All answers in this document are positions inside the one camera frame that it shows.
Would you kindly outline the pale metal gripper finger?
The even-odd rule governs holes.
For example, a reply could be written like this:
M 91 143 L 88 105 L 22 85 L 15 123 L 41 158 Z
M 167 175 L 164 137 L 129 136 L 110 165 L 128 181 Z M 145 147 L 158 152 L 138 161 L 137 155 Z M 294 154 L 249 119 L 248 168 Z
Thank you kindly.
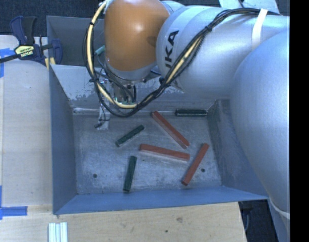
M 97 129 L 99 131 L 108 130 L 109 121 L 110 121 L 110 112 L 104 107 L 104 105 L 100 105 Z

